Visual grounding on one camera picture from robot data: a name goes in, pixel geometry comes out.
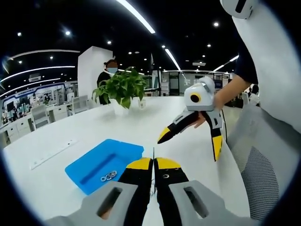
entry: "white chair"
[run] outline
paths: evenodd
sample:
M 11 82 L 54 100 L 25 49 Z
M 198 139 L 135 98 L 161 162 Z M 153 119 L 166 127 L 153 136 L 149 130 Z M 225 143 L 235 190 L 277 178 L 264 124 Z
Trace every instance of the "white chair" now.
M 247 105 L 247 104 L 249 104 L 249 96 L 248 96 L 247 93 L 243 92 L 243 93 L 241 94 L 241 97 L 242 97 L 242 99 L 243 99 L 243 101 L 244 101 L 244 106 Z
M 88 96 L 80 96 L 72 99 L 72 114 L 75 115 L 77 113 L 88 110 Z
M 49 117 L 47 115 L 47 110 L 45 105 L 38 105 L 31 109 L 32 119 L 35 125 L 35 128 L 38 129 L 47 124 L 50 124 Z

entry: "human arm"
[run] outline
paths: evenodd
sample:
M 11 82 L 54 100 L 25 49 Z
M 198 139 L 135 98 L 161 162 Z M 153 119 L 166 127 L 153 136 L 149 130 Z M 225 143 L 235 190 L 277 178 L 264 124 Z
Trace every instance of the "human arm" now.
M 221 110 L 227 102 L 245 91 L 251 84 L 258 84 L 253 59 L 237 31 L 235 33 L 235 38 L 238 42 L 239 53 L 234 71 L 235 75 L 232 81 L 218 91 L 214 96 L 215 107 L 219 110 Z M 194 128 L 197 128 L 204 122 L 205 118 L 201 113 L 199 113 L 199 119 L 192 125 L 194 125 Z

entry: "white pillar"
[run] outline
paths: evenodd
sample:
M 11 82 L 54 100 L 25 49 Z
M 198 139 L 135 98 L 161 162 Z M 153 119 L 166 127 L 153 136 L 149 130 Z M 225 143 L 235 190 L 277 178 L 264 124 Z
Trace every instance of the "white pillar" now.
M 92 46 L 83 52 L 78 59 L 78 86 L 79 96 L 88 95 L 89 107 L 99 105 L 92 101 L 92 91 L 97 88 L 97 79 L 104 69 L 104 62 L 113 59 L 113 52 L 107 49 Z

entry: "white table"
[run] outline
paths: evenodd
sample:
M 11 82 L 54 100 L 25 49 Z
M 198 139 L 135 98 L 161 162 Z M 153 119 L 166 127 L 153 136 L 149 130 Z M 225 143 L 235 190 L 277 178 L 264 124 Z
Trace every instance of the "white table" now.
M 144 146 L 144 157 L 152 157 L 155 147 L 155 157 L 177 161 L 189 180 L 198 180 L 223 197 L 227 209 L 238 216 L 250 216 L 244 183 L 226 144 L 219 161 L 214 162 L 207 123 L 156 144 L 162 129 L 182 112 L 183 97 L 147 97 L 146 108 L 137 106 L 133 102 L 130 114 L 124 117 L 115 116 L 110 105 L 100 106 L 49 124 L 6 147 L 8 168 L 25 203 L 43 220 L 79 209 L 85 195 L 64 169 L 105 139 L 112 138 Z M 78 142 L 30 170 L 34 159 L 69 139 Z M 155 196 L 151 198 L 144 225 L 162 225 Z

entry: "cable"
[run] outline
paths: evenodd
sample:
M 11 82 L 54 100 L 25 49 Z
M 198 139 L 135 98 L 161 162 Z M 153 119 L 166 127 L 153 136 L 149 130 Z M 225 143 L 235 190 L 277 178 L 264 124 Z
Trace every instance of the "cable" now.
M 225 122 L 226 143 L 228 143 L 227 124 L 226 124 L 226 119 L 225 119 L 225 115 L 224 115 L 224 111 L 223 110 L 222 110 L 222 117 L 224 118 L 224 122 Z

